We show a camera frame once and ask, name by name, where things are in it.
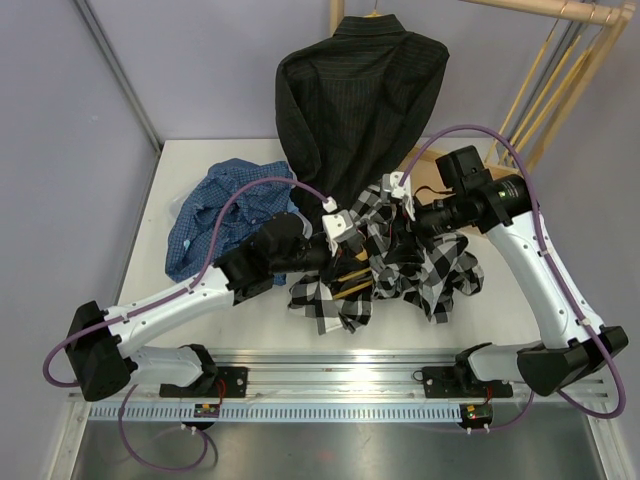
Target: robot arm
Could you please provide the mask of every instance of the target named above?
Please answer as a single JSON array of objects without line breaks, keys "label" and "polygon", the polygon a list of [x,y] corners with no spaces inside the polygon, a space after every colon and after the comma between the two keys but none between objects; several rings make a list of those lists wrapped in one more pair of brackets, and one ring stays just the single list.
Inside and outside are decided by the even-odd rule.
[{"label": "robot arm", "polygon": [[[486,233],[531,305],[542,340],[534,345],[484,344],[465,350],[457,356],[455,367],[463,387],[492,380],[524,380],[536,393],[549,395],[604,365],[602,354],[579,319],[574,318],[545,255],[554,258],[607,350],[615,355],[628,344],[621,327],[605,327],[589,307],[550,240],[547,251],[539,251],[531,203],[521,177],[510,175],[494,181],[473,147],[452,152],[438,159],[437,165],[452,196],[425,206],[416,202],[414,211],[410,185],[400,185],[402,175],[395,172],[383,178],[383,198],[386,195],[388,201],[402,203],[412,231],[426,248],[435,236],[464,226],[475,226]],[[322,269],[338,244],[359,248],[361,237],[354,235],[355,227],[346,211],[326,215],[323,224],[326,233],[307,240],[297,217],[278,214],[258,234],[208,267],[201,282],[193,287],[193,279],[189,279],[145,300],[108,311],[101,311],[95,302],[78,308],[68,336],[100,322],[124,319],[66,347],[84,398],[101,400],[129,383],[170,384],[207,396],[217,368],[204,347],[160,349],[145,345],[206,312],[232,307],[270,289],[275,273]],[[548,237],[544,226],[543,235]],[[168,296],[175,298],[155,306]]]},{"label": "robot arm", "polygon": [[325,235],[306,239],[303,230],[296,215],[277,214],[256,235],[218,258],[192,287],[194,279],[189,278],[144,300],[105,311],[96,302],[79,307],[67,337],[101,322],[113,322],[66,347],[85,400],[102,400],[128,384],[169,384],[206,396],[217,368],[203,346],[146,345],[204,313],[230,308],[265,292],[273,286],[276,273],[324,267],[331,258]]},{"label": "robot arm", "polygon": [[423,244],[443,232],[475,226],[504,257],[522,289],[540,330],[533,345],[478,345],[457,356],[461,383],[492,380],[524,381],[547,396],[599,370],[604,358],[575,314],[545,259],[551,256],[568,289],[608,352],[615,356],[628,344],[622,327],[605,327],[587,304],[553,248],[542,222],[547,244],[540,251],[524,180],[518,175],[493,180],[474,147],[437,160],[445,186],[453,195],[430,205],[416,206],[414,230]]}]

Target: metal clamp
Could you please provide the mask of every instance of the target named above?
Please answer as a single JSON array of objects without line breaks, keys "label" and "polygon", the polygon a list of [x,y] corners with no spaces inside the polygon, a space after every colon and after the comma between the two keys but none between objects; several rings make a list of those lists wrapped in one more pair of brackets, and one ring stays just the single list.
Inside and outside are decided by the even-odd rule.
[{"label": "metal clamp", "polygon": [[409,215],[409,218],[415,221],[411,177],[407,178],[404,185],[400,185],[402,175],[402,172],[393,172],[382,176],[381,199],[384,203],[389,203],[391,199],[402,201],[402,206]]},{"label": "metal clamp", "polygon": [[323,215],[322,226],[327,234],[327,242],[329,243],[331,256],[335,256],[338,252],[339,243],[358,234],[351,215],[347,210],[341,210],[333,215]]}]

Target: wooden hanger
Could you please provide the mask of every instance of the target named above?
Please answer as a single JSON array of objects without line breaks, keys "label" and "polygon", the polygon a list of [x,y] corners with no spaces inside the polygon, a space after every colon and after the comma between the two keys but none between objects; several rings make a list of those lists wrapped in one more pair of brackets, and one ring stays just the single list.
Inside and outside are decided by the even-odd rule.
[{"label": "wooden hanger", "polygon": [[[533,121],[533,124],[526,133],[524,133],[524,128],[526,128],[526,125],[535,114],[537,107],[541,105],[544,95],[538,97],[536,100],[536,108],[532,109],[532,112],[528,115],[529,118],[527,121],[521,125],[522,130],[520,134],[524,133],[524,135],[522,135],[522,138],[518,142],[516,148],[521,148],[526,144],[533,137],[534,133],[542,127],[542,131],[537,135],[535,144],[532,146],[531,152],[526,159],[527,169],[531,171],[536,166],[549,144],[553,142],[553,139],[558,134],[560,127],[569,116],[569,113],[575,107],[578,99],[582,96],[596,72],[600,67],[602,67],[607,55],[616,44],[626,26],[629,24],[629,21],[635,12],[635,0],[619,0],[622,3],[618,7],[597,5],[595,2],[589,5],[576,0],[462,1],[604,27],[600,34],[596,35],[592,44],[590,44],[585,52],[582,53],[578,61],[569,69],[565,78],[560,82],[558,88],[542,108],[541,112],[538,114],[537,118]],[[344,2],[345,0],[329,0],[329,32],[331,35],[333,35],[336,27],[344,17]],[[378,15],[379,14],[374,7],[374,12],[370,16]],[[556,68],[552,73],[554,81],[560,75],[562,67],[565,66],[569,59],[570,53],[574,53],[574,50],[572,49],[571,52],[565,53],[565,56],[561,59],[562,65],[559,65],[559,68]],[[534,67],[536,66],[536,62],[534,62],[534,66],[531,70],[535,70]],[[554,82],[547,82],[544,87],[545,94],[551,90],[553,83]]]},{"label": "wooden hanger", "polygon": [[371,12],[369,15],[365,15],[364,18],[374,18],[379,16],[380,14],[378,13],[378,0],[376,0],[376,3],[373,4],[373,12]]},{"label": "wooden hanger", "polygon": [[[562,7],[562,10],[560,11],[561,15],[564,12],[565,7],[567,6],[567,3],[569,3],[568,0],[565,2],[564,7]],[[533,79],[533,76],[536,73],[536,70],[538,70],[538,65],[540,64],[540,61],[542,60],[542,57],[544,57],[544,54],[547,52],[547,49],[549,48],[549,45],[551,44],[551,40],[553,39],[553,36],[556,33],[556,28],[558,27],[558,21],[559,20],[560,20],[559,18],[556,19],[555,23],[553,24],[553,27],[551,28],[551,31],[549,32],[549,35],[547,35],[547,39],[542,44],[542,47],[540,48],[540,51],[538,52],[538,55],[536,55],[536,59],[533,61],[533,64],[531,65],[531,68],[529,68],[529,72],[527,73],[527,76],[525,77],[524,82],[522,83],[522,86],[520,87],[520,90],[518,91],[518,95],[516,95],[516,99],[513,101],[513,104],[511,105],[511,108],[509,109],[509,113],[507,113],[507,116],[504,119],[504,122],[502,123],[502,126],[500,127],[500,130],[498,130],[498,133],[500,135],[504,135],[504,131],[506,130],[507,126],[509,125],[509,122],[511,121],[511,117],[513,117],[513,114],[515,113],[516,108],[518,107],[518,104],[520,104],[520,101],[522,100],[522,97],[524,96],[525,92],[529,88],[529,83],[531,83],[531,80]],[[488,162],[489,157],[493,153],[493,150],[496,148],[497,144],[498,144],[498,140],[494,139],[493,142],[491,143],[491,147],[489,147],[489,151],[487,152],[487,156],[484,159],[484,163]],[[498,163],[500,163],[500,164],[503,163],[504,157],[501,158]]]}]

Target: pinstripe shirt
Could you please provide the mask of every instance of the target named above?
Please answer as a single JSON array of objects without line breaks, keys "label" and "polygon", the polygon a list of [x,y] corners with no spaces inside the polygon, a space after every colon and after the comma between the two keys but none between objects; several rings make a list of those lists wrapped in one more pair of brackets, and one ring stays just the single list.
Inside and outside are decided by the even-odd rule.
[{"label": "pinstripe shirt", "polygon": [[[350,207],[422,134],[449,58],[395,15],[345,17],[333,37],[292,53],[276,73],[276,125],[299,180]],[[322,209],[292,199],[314,226]]]}]

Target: table surface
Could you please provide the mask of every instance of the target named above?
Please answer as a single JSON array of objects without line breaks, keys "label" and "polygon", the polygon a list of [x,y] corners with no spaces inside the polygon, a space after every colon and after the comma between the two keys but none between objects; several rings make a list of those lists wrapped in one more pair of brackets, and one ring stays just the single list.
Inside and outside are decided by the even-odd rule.
[{"label": "table surface", "polygon": [[[484,158],[490,143],[487,139],[447,138],[434,148],[449,151],[474,144]],[[234,157],[258,164],[285,158],[275,139],[166,142],[119,303],[140,300],[173,285],[164,273],[167,237],[174,223],[170,205],[195,187],[212,164]],[[274,287],[232,309],[195,319],[151,345],[200,343],[220,350],[314,354],[462,349],[482,342],[513,344],[539,339],[531,309],[506,262],[486,238],[469,238],[469,251],[485,272],[484,288],[473,297],[456,292],[449,323],[431,323],[422,310],[393,299],[376,302],[369,325],[355,334],[337,330],[319,336],[315,319],[288,312],[288,288]],[[289,275],[289,283],[298,277]]]}]

